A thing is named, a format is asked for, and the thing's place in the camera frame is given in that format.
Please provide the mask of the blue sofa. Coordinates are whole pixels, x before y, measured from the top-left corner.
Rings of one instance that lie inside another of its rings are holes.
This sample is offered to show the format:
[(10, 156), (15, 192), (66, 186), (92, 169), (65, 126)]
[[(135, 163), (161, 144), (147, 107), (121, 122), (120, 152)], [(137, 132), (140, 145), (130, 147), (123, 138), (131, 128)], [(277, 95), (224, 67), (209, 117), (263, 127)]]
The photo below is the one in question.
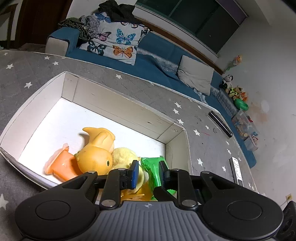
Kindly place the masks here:
[(90, 51), (80, 49), (81, 40), (79, 35), (79, 30), (74, 28), (62, 27), (56, 30), (48, 37), (47, 43), (50, 46), (50, 53), (116, 69), (166, 86), (196, 100), (206, 101), (206, 104), (217, 109), (229, 124), (241, 146), (249, 167), (252, 168), (256, 165), (253, 152), (247, 149), (238, 130), (231, 121), (238, 109), (226, 92), (219, 87), (222, 76), (218, 72), (213, 73), (211, 94), (203, 97), (182, 83), (177, 76), (181, 58), (188, 56), (196, 60), (196, 57), (163, 37), (149, 32), (138, 45), (135, 64), (130, 65), (102, 56), (102, 50), (95, 53), (96, 48), (94, 45), (90, 47)]

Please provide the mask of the green toy bowl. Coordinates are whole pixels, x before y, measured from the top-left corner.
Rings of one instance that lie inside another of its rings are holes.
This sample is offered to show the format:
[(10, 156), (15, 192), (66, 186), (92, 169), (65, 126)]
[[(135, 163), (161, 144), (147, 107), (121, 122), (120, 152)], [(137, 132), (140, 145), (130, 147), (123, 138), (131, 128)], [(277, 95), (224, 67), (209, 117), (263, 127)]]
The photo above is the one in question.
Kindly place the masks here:
[(238, 109), (242, 109), (243, 111), (248, 111), (249, 109), (248, 104), (239, 98), (234, 100), (234, 104)]

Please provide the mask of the panda plush toy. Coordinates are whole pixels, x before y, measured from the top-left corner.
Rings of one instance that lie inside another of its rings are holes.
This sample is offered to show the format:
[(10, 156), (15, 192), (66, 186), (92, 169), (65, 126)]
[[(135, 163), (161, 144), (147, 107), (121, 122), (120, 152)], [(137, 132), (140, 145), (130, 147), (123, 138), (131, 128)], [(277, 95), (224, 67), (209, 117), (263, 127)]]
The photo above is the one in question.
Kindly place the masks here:
[(233, 82), (233, 75), (229, 74), (225, 76), (222, 80), (222, 82), (219, 84), (219, 88), (226, 90), (231, 87), (231, 83)]

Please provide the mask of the black clothes pile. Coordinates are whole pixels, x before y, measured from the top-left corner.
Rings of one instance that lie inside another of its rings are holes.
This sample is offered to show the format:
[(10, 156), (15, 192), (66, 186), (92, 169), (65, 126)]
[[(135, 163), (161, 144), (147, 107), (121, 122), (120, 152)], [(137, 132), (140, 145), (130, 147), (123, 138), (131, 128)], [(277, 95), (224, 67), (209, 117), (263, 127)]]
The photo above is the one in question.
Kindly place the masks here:
[(114, 0), (108, 0), (99, 4), (98, 12), (106, 12), (112, 22), (141, 24), (141, 21), (138, 20), (132, 13), (134, 9), (134, 5), (118, 4)]

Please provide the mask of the clear toy storage bin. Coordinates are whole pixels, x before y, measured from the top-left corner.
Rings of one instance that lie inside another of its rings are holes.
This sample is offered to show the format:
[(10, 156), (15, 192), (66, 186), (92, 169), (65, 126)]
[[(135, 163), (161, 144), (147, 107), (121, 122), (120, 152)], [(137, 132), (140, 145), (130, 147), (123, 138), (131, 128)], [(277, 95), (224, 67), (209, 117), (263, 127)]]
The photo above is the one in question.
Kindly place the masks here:
[(232, 118), (232, 122), (239, 133), (240, 138), (244, 141), (247, 150), (254, 152), (258, 149), (259, 131), (250, 120), (248, 115), (240, 109)]

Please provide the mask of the black remote control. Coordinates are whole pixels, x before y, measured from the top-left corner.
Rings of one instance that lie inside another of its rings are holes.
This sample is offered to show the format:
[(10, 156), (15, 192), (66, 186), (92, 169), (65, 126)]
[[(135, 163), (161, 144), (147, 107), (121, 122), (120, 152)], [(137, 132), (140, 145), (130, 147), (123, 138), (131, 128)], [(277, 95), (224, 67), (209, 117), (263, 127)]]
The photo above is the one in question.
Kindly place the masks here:
[(220, 126), (221, 130), (229, 137), (233, 137), (233, 132), (229, 129), (229, 127), (222, 121), (222, 119), (214, 112), (210, 111), (209, 116), (212, 120)]

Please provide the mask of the orange jelly cup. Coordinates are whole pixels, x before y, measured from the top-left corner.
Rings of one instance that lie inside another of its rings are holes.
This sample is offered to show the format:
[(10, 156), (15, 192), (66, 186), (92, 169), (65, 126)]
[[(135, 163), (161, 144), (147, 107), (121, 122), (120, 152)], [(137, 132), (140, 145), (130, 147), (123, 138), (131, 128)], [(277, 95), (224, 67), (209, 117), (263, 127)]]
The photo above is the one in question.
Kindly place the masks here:
[(62, 182), (82, 174), (73, 154), (69, 153), (69, 145), (65, 143), (46, 162), (43, 168), (46, 175), (53, 175)]

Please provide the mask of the yellow plush toy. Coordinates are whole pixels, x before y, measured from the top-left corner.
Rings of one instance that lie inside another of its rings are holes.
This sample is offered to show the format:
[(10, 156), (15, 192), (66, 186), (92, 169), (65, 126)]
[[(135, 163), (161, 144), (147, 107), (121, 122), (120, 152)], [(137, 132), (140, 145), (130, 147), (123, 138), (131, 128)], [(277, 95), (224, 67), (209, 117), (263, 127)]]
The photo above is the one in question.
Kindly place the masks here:
[[(112, 170), (118, 169), (118, 168), (129, 169), (134, 160), (140, 162), (140, 157), (138, 157), (135, 152), (124, 147), (114, 149), (111, 155), (113, 160)], [(142, 187), (143, 184), (144, 184), (144, 172), (141, 165), (139, 165), (137, 186), (135, 189), (131, 190), (130, 192), (136, 193)]]

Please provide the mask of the yellow plastic shark toy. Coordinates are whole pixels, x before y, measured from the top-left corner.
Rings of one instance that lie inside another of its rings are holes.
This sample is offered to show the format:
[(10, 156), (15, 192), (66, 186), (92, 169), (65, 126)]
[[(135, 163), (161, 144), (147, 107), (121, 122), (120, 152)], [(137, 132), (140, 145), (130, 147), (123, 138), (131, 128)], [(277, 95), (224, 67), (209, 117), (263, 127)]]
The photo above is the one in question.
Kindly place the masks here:
[(121, 191), (121, 202), (123, 201), (150, 201), (152, 199), (152, 192), (148, 183), (140, 187), (140, 189), (133, 193), (132, 190), (122, 190)]

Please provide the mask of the butterfly print cushion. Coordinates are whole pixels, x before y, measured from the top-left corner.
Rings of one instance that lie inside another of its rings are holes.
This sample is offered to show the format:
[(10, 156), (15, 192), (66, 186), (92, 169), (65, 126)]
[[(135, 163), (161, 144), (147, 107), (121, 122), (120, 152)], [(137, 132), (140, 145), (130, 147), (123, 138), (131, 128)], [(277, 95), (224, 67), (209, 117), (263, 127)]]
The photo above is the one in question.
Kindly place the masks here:
[(137, 47), (149, 28), (143, 24), (112, 22), (106, 12), (92, 14), (85, 26), (90, 40), (79, 49), (135, 65)]

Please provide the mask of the striped dark clothes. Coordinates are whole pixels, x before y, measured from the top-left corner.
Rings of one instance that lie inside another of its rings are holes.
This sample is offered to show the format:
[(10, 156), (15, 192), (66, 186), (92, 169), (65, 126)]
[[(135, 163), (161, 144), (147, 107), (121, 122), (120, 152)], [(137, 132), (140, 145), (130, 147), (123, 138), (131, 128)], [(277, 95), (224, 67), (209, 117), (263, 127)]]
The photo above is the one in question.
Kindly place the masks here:
[(82, 15), (80, 18), (67, 18), (58, 24), (59, 27), (78, 29), (80, 32), (79, 39), (84, 42), (87, 42), (98, 36), (99, 25), (99, 20), (93, 15)]

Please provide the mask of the white remote control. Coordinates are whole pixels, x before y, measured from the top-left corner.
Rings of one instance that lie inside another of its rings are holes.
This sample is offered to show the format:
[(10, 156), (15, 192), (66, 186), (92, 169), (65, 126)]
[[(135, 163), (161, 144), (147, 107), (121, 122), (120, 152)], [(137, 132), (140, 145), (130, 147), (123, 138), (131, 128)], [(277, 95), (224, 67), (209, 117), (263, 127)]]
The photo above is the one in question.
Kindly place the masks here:
[(230, 167), (231, 167), (234, 183), (243, 187), (244, 184), (243, 184), (241, 169), (239, 166), (239, 161), (235, 157), (231, 157), (229, 159), (229, 162), (230, 162)]

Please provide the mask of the colourful small plush toys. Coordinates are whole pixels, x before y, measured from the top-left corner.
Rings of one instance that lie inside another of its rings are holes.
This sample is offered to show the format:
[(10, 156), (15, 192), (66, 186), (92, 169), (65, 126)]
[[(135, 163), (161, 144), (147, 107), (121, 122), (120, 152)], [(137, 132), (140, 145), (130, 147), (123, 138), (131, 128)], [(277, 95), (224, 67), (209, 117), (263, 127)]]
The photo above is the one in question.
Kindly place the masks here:
[(243, 90), (242, 87), (229, 87), (226, 92), (233, 101), (240, 99), (241, 101), (247, 102), (248, 100), (248, 94)]

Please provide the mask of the green plastic packet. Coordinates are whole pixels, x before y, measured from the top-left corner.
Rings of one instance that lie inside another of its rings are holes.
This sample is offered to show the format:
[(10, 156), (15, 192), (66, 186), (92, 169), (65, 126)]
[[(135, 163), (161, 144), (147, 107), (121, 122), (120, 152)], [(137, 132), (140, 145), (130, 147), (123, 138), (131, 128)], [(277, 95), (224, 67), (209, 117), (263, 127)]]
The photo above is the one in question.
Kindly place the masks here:
[(161, 180), (159, 177), (159, 162), (164, 161), (166, 164), (166, 160), (163, 156), (148, 158), (142, 157), (141, 158), (141, 166), (145, 172), (148, 173), (148, 185), (152, 192), (154, 193), (154, 189), (156, 187), (161, 186)]

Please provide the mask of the grey cardboard box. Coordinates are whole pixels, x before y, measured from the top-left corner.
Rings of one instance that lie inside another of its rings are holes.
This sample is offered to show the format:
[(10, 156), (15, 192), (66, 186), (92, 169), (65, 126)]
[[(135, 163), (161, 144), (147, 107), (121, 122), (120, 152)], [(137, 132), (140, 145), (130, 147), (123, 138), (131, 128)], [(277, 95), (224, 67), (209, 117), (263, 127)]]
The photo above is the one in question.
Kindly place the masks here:
[(169, 168), (191, 171), (186, 130), (148, 105), (69, 72), (63, 72), (32, 94), (1, 134), (1, 155), (26, 178), (52, 188), (60, 180), (43, 168), (64, 144), (71, 154), (88, 142), (84, 127), (106, 128), (115, 146), (140, 157), (163, 156)]

